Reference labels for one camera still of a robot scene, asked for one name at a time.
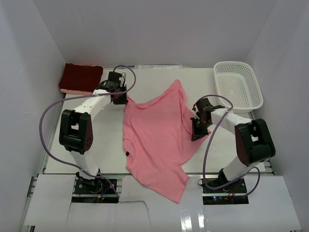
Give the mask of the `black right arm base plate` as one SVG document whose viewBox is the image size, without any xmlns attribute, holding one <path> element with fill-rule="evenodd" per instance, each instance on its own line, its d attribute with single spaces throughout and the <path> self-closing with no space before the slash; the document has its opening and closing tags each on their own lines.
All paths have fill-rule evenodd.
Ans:
<svg viewBox="0 0 309 232">
<path fill-rule="evenodd" d="M 244 179 L 239 180 L 222 189 L 212 190 L 205 187 L 202 179 L 198 181 L 202 186 L 202 198 L 204 205 L 236 205 L 249 204 L 247 188 Z"/>
</svg>

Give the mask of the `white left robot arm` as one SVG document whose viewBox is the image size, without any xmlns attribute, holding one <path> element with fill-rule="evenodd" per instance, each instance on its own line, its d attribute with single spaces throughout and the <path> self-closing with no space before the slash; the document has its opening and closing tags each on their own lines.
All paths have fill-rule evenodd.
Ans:
<svg viewBox="0 0 309 232">
<path fill-rule="evenodd" d="M 74 109 L 62 112 L 59 143 L 81 168 L 79 176 L 88 178 L 89 174 L 99 174 L 99 168 L 89 151 L 94 141 L 92 121 L 110 103 L 127 104 L 126 90 L 126 75 L 109 72 L 108 79 L 97 86 L 92 97 Z"/>
</svg>

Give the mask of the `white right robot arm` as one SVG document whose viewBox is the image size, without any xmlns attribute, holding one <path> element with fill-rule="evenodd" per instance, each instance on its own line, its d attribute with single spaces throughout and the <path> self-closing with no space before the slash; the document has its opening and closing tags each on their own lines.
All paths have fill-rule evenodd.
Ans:
<svg viewBox="0 0 309 232">
<path fill-rule="evenodd" d="M 276 154 L 267 123 L 261 118 L 241 117 L 232 110 L 233 107 L 227 109 L 222 105 L 212 105 L 208 96 L 200 98 L 193 106 L 195 116 L 191 118 L 193 130 L 191 140 L 210 137 L 204 155 L 201 181 L 211 190 L 222 189 L 239 181 L 250 170 L 256 169 L 257 164 Z M 207 157 L 219 127 L 234 135 L 237 155 L 219 171 L 215 180 L 208 181 L 205 177 Z"/>
</svg>

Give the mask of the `white perforated plastic basket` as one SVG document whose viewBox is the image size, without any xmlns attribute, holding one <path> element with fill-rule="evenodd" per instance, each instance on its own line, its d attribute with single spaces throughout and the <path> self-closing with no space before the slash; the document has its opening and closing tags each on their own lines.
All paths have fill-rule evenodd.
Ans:
<svg viewBox="0 0 309 232">
<path fill-rule="evenodd" d="M 260 108 L 264 99 L 255 73 L 250 65 L 237 61 L 218 62 L 213 67 L 214 82 L 222 105 L 236 114 L 249 113 Z"/>
</svg>

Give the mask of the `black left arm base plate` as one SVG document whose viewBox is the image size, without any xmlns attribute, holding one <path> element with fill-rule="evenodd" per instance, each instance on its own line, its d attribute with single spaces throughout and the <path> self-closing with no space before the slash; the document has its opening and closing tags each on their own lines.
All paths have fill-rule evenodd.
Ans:
<svg viewBox="0 0 309 232">
<path fill-rule="evenodd" d="M 94 186 L 88 185 L 79 179 L 75 180 L 72 194 L 72 203 L 118 203 L 118 197 L 112 187 L 117 190 L 117 179 L 109 179 L 111 185 L 100 179 Z"/>
</svg>

